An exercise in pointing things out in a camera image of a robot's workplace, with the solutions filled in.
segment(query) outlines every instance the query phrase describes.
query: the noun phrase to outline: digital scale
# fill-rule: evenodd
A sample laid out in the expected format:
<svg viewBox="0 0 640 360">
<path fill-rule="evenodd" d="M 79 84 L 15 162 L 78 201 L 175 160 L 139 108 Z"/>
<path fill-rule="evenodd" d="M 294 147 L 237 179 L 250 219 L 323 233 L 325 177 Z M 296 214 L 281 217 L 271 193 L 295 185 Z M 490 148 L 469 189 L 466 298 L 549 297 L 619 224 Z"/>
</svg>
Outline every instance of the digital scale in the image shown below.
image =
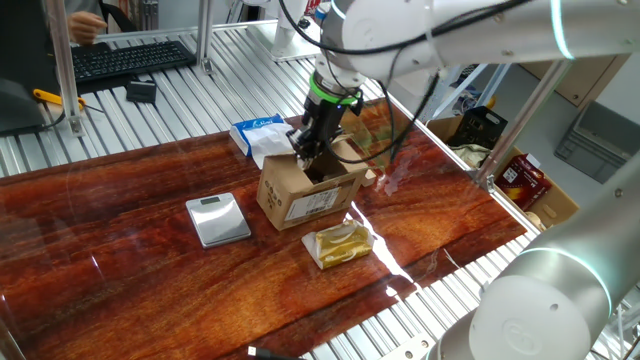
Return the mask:
<svg viewBox="0 0 640 360">
<path fill-rule="evenodd" d="M 251 236 L 251 229 L 231 193 L 189 200 L 186 205 L 205 249 Z"/>
</svg>

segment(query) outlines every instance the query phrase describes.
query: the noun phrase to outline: black keyboard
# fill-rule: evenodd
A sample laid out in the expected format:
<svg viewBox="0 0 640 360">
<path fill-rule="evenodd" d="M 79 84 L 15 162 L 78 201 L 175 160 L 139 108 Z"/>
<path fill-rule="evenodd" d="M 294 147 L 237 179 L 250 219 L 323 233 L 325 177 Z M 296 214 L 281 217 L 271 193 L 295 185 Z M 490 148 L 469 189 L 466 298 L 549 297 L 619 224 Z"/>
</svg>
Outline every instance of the black keyboard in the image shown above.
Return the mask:
<svg viewBox="0 0 640 360">
<path fill-rule="evenodd" d="M 179 41 L 165 41 L 117 50 L 73 51 L 76 83 L 125 74 L 195 64 L 196 58 Z"/>
</svg>

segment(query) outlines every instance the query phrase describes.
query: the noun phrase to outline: black cable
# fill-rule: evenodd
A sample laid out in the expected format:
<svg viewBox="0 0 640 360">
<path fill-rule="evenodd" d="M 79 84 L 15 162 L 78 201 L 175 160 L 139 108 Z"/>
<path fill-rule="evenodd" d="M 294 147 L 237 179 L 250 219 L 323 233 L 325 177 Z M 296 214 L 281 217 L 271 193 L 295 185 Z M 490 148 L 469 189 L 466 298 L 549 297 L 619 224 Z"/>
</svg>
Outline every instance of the black cable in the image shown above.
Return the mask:
<svg viewBox="0 0 640 360">
<path fill-rule="evenodd" d="M 236 22 L 240 22 L 242 20 L 242 14 L 244 13 L 244 7 L 245 7 L 245 4 L 243 2 L 242 5 L 240 6 L 240 13 L 238 14 L 238 19 L 236 20 Z"/>
<path fill-rule="evenodd" d="M 225 24 L 228 24 L 229 20 L 231 20 L 231 12 L 233 12 L 233 7 L 236 6 L 236 1 L 238 0 L 234 0 L 233 3 L 231 3 L 231 6 L 229 7 L 229 13 L 227 14 L 227 20 L 225 21 Z"/>
<path fill-rule="evenodd" d="M 500 14 L 504 11 L 510 10 L 516 6 L 525 4 L 529 1 L 533 1 L 533 0 L 508 0 L 505 1 L 503 3 L 500 4 L 496 4 L 496 5 L 492 5 L 492 6 L 488 6 L 485 8 L 481 8 L 481 9 L 476 9 L 476 10 L 472 10 L 469 11 L 467 13 L 464 13 L 462 15 L 458 15 L 446 22 L 444 22 L 441 25 L 438 25 L 437 27 L 433 28 L 431 30 L 431 36 L 432 37 L 437 37 L 437 36 L 441 36 L 444 34 L 447 34 L 451 31 L 463 28 L 465 26 L 469 26 L 472 24 L 475 24 L 479 21 L 488 19 L 494 15 Z M 289 23 L 291 24 L 291 26 L 293 27 L 293 29 L 298 33 L 298 35 L 300 35 L 303 39 L 305 39 L 306 41 L 308 41 L 309 43 L 311 43 L 312 45 L 315 45 L 321 49 L 324 50 L 328 50 L 328 51 L 332 51 L 338 54 L 345 54 L 345 55 L 372 55 L 372 54 L 379 54 L 379 53 L 383 53 L 383 52 L 387 52 L 387 51 L 392 51 L 392 50 L 396 50 L 396 49 L 402 49 L 404 47 L 407 46 L 411 46 L 411 45 L 415 45 L 418 44 L 420 42 L 423 41 L 427 41 L 427 35 L 423 34 L 423 35 L 419 35 L 413 39 L 409 39 L 409 40 L 405 40 L 396 44 L 391 44 L 391 45 L 387 45 L 387 46 L 382 46 L 382 47 L 378 47 L 378 48 L 373 48 L 373 49 L 360 49 L 360 50 L 354 50 L 354 49 L 343 49 L 343 48 L 339 48 L 339 47 L 335 47 L 335 46 L 330 46 L 330 45 L 326 45 L 323 44 L 321 42 L 315 41 L 314 39 L 312 39 L 309 35 L 307 35 L 302 29 L 300 29 L 300 27 L 298 26 L 298 23 L 293 20 L 293 18 L 291 17 L 291 14 L 289 13 L 289 10 L 287 9 L 286 5 L 284 4 L 284 0 L 279 0 L 280 2 L 280 8 L 282 9 L 282 12 L 284 13 L 284 16 L 287 18 L 287 21 L 289 21 Z M 469 17 L 470 15 L 476 14 L 478 12 L 481 12 L 479 15 L 473 16 L 473 17 Z"/>
<path fill-rule="evenodd" d="M 396 63 L 398 62 L 398 59 L 400 58 L 400 54 L 402 54 L 402 51 L 404 49 L 406 49 L 407 47 L 403 47 L 400 50 L 398 50 L 398 53 L 396 54 L 396 56 L 393 57 L 393 61 L 391 62 L 391 68 L 389 69 L 389 76 L 387 77 L 387 86 L 391 86 L 391 79 L 393 79 L 393 72 L 396 69 Z M 384 96 L 387 100 L 387 106 L 389 107 L 389 116 L 390 116 L 390 120 L 391 120 L 391 140 L 394 141 L 395 140 L 395 120 L 393 119 L 393 106 L 391 106 L 391 100 L 389 99 L 389 94 L 386 92 L 386 89 L 383 88 L 382 89 Z M 393 162 L 393 160 L 396 158 L 396 155 L 398 154 L 398 151 L 400 150 L 400 146 L 402 145 L 402 143 L 400 143 L 398 146 L 396 146 L 395 148 L 391 149 L 391 158 L 390 161 Z"/>
<path fill-rule="evenodd" d="M 435 28 L 431 29 L 431 36 L 438 37 L 438 36 L 450 33 L 452 31 L 461 29 L 465 26 L 469 26 L 477 22 L 480 22 L 482 20 L 486 20 L 495 15 L 503 13 L 507 10 L 511 10 L 517 6 L 526 4 L 530 1 L 533 1 L 533 0 L 509 0 L 500 4 L 491 5 L 484 8 L 468 11 L 464 14 L 458 15 L 444 22 L 443 24 L 440 24 Z M 478 12 L 480 12 L 479 15 L 470 17 L 471 15 L 474 15 Z"/>
<path fill-rule="evenodd" d="M 590 353 L 592 353 L 592 354 L 597 355 L 597 356 L 598 356 L 599 358 L 601 358 L 601 359 L 610 360 L 608 357 L 606 357 L 606 356 L 604 356 L 604 355 L 600 354 L 599 352 L 597 352 L 597 351 L 595 351 L 595 350 L 593 350 L 593 349 L 589 350 L 589 352 L 590 352 Z"/>
<path fill-rule="evenodd" d="M 371 160 L 377 158 L 378 156 L 384 154 L 385 152 L 389 151 L 391 148 L 393 148 L 394 146 L 397 146 L 398 144 L 402 144 L 402 142 L 404 142 L 404 139 L 411 132 L 411 129 L 413 128 L 413 125 L 415 125 L 416 121 L 418 120 L 419 114 L 422 112 L 422 110 L 424 110 L 424 107 L 427 105 L 427 102 L 429 102 L 429 99 L 433 95 L 433 92 L 435 91 L 435 88 L 436 88 L 436 84 L 438 83 L 439 80 L 440 80 L 440 74 L 438 73 L 438 74 L 436 74 L 436 76 L 433 78 L 433 80 L 429 84 L 429 89 L 427 90 L 427 93 L 425 94 L 424 98 L 422 99 L 422 102 L 420 103 L 420 106 L 418 106 L 418 110 L 416 111 L 415 115 L 413 116 L 413 120 L 411 120 L 411 123 L 409 125 L 407 125 L 407 127 L 400 133 L 400 136 L 397 139 L 393 140 L 391 142 L 391 144 L 387 145 L 384 149 L 382 149 L 378 153 L 370 155 L 370 156 L 367 156 L 366 158 L 360 159 L 360 160 L 345 159 L 345 158 L 341 157 L 340 155 L 336 154 L 335 151 L 333 151 L 333 148 L 331 148 L 331 143 L 329 142 L 329 137 L 325 136 L 324 142 L 325 142 L 325 147 L 327 148 L 327 151 L 329 151 L 329 153 L 333 157 L 338 159 L 338 161 L 341 161 L 341 162 L 343 162 L 345 164 L 361 164 L 361 163 L 364 163 L 364 162 L 367 162 L 367 161 L 371 161 Z M 327 123 L 325 123 L 325 127 L 324 127 L 325 135 L 328 135 L 328 132 L 329 132 L 329 127 L 328 127 Z"/>
<path fill-rule="evenodd" d="M 315 46 L 317 46 L 317 47 L 319 47 L 321 49 L 332 51 L 332 52 L 335 52 L 335 53 L 338 53 L 338 54 L 345 54 L 345 55 L 379 54 L 379 53 L 382 53 L 382 52 L 387 52 L 387 51 L 391 51 L 391 50 L 395 50 L 395 49 L 400 49 L 400 48 L 405 47 L 405 46 L 414 45 L 414 44 L 417 44 L 417 43 L 420 43 L 422 41 L 426 41 L 427 40 L 427 35 L 420 35 L 420 36 L 417 36 L 417 37 L 415 37 L 413 39 L 406 40 L 406 41 L 403 41 L 403 42 L 400 42 L 400 43 L 397 43 L 397 44 L 382 46 L 382 47 L 374 48 L 374 49 L 362 49 L 362 50 L 349 50 L 349 49 L 342 49 L 342 48 L 338 48 L 338 47 L 335 47 L 335 46 L 326 45 L 326 44 L 323 44 L 321 42 L 313 40 L 302 29 L 300 29 L 300 27 L 298 26 L 297 21 L 293 20 L 293 18 L 291 17 L 291 14 L 289 14 L 289 10 L 287 10 L 286 5 L 284 4 L 284 0 L 279 0 L 279 1 L 280 1 L 280 8 L 282 9 L 282 12 L 284 13 L 284 16 L 287 18 L 287 21 L 289 21 L 289 23 L 291 24 L 293 29 L 298 33 L 298 35 L 300 35 L 303 39 L 307 40 L 312 45 L 315 45 Z"/>
<path fill-rule="evenodd" d="M 382 89 L 382 93 L 384 94 L 384 100 L 387 102 L 387 108 L 389 109 L 389 122 L 391 123 L 391 141 L 396 139 L 396 120 L 393 117 L 393 105 L 391 104 L 391 98 L 389 98 L 389 91 L 387 87 L 384 86 L 382 81 L 378 81 L 378 85 Z"/>
<path fill-rule="evenodd" d="M 631 357 L 631 354 L 633 353 L 633 351 L 636 349 L 636 346 L 638 346 L 638 342 L 640 341 L 640 336 L 637 337 L 634 341 L 633 344 L 631 344 L 631 348 L 629 349 L 629 351 L 627 351 L 626 354 L 624 354 L 624 356 L 620 359 L 620 360 L 627 360 Z"/>
<path fill-rule="evenodd" d="M 51 129 L 52 127 L 60 124 L 62 122 L 62 120 L 64 120 L 64 110 L 62 110 L 62 113 L 60 114 L 60 116 L 56 119 L 56 121 L 52 122 L 49 125 L 42 125 L 40 127 L 38 127 L 37 131 L 44 131 L 47 129 Z"/>
<path fill-rule="evenodd" d="M 320 31 L 322 31 L 322 25 L 324 25 L 324 19 L 322 19 L 320 21 Z M 342 88 L 342 90 L 344 90 L 344 92 L 348 93 L 349 95 L 353 96 L 354 98 L 357 98 L 357 93 L 356 92 L 352 92 L 351 90 L 347 89 L 344 85 L 342 85 L 340 83 L 340 81 L 338 81 L 338 77 L 333 72 L 333 67 L 331 66 L 331 61 L 329 61 L 329 54 L 327 53 L 327 50 L 325 50 L 323 48 L 320 48 L 320 51 L 324 55 L 325 59 L 327 59 L 327 67 L 329 68 L 329 72 L 331 73 L 331 76 L 333 77 L 333 80 L 336 82 L 336 84 L 338 84 L 338 86 L 340 86 Z"/>
</svg>

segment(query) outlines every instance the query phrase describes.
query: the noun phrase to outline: yellow package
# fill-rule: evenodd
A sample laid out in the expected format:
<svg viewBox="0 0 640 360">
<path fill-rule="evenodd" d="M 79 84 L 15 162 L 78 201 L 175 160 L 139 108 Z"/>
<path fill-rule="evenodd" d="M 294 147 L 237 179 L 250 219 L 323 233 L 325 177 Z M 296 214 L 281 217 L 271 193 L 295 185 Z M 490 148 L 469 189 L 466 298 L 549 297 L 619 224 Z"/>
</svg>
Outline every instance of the yellow package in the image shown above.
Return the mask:
<svg viewBox="0 0 640 360">
<path fill-rule="evenodd" d="M 309 233 L 302 238 L 302 243 L 320 269 L 365 256 L 373 249 L 369 230 L 355 220 Z"/>
</svg>

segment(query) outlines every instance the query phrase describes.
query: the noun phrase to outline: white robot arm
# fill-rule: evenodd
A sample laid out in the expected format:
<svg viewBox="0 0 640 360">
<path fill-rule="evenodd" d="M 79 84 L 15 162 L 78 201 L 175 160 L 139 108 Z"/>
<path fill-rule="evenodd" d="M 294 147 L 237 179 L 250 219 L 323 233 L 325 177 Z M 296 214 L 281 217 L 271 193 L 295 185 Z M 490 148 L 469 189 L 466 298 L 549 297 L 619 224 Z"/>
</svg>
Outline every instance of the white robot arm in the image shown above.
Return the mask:
<svg viewBox="0 0 640 360">
<path fill-rule="evenodd" d="M 489 13 L 495 16 L 470 21 Z M 290 140 L 308 166 L 339 134 L 345 105 L 366 78 L 388 82 L 456 64 L 630 53 L 640 50 L 639 19 L 638 0 L 332 0 L 316 43 L 325 51 L 316 59 L 305 126 Z"/>
<path fill-rule="evenodd" d="M 333 0 L 323 20 L 324 46 L 365 50 L 417 40 L 369 55 L 329 50 L 316 59 L 304 126 L 290 134 L 301 164 L 310 163 L 339 132 L 345 100 L 366 77 L 386 82 L 392 68 L 398 76 L 454 64 L 640 50 L 638 0 L 520 1 L 465 24 L 497 4 L 514 2 Z M 640 154 L 607 182 L 593 206 L 532 242 L 489 286 L 480 306 L 445 333 L 428 360 L 584 359 L 639 279 Z"/>
</svg>

